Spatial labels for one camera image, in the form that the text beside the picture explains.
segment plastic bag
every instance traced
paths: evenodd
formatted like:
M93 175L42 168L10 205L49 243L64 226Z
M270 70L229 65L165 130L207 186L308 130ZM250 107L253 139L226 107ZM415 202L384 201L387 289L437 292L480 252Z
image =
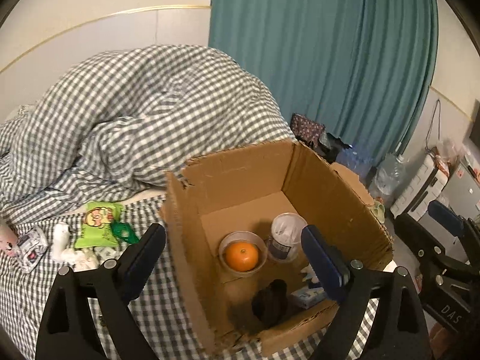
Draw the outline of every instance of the plastic bag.
M115 237L129 244L136 244L140 241L128 223L112 222L112 233Z
M111 223L120 219L122 208L118 203L89 202L82 221L82 232L75 247L118 246L119 243L112 234Z

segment orange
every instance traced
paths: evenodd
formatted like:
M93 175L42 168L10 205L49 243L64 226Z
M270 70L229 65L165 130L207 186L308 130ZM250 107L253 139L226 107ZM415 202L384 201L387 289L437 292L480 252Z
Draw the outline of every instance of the orange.
M235 242L226 247L224 258L234 271L251 271L258 263L258 249L249 242Z

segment floor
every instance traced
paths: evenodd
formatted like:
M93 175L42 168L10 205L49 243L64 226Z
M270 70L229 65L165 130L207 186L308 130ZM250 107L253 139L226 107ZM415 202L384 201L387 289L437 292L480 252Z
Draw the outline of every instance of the floor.
M393 260L398 266L404 266L410 273L410 276L414 278L419 273L419 262L410 251L410 249L403 243L403 241L395 235L395 228L393 225L393 216L390 211L385 213L385 227L390 235L393 237ZM425 321L427 322L427 328L430 331L436 321L426 312Z

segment teal curtain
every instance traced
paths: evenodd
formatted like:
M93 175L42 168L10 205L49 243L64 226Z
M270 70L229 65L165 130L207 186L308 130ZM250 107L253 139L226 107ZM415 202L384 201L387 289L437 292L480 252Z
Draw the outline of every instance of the teal curtain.
M436 0L212 0L211 47L377 163L406 146L434 71Z

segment cardboard box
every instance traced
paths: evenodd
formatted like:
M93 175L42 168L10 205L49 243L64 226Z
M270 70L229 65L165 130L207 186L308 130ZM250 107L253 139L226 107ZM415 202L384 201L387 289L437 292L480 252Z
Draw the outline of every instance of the cardboard box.
M289 293L303 287L300 269L308 262L303 253L292 263L268 260L259 273L235 278L218 259L227 234L246 230L267 239L277 215L296 212L346 261L359 259L381 270L392 260L391 238L364 203L368 193L345 169L337 164L334 170L305 145L283 140L192 159L183 181L167 175L162 215L181 295L207 353L260 339L268 356L322 329L337 310L325 300L263 330L251 311L253 296L277 278Z

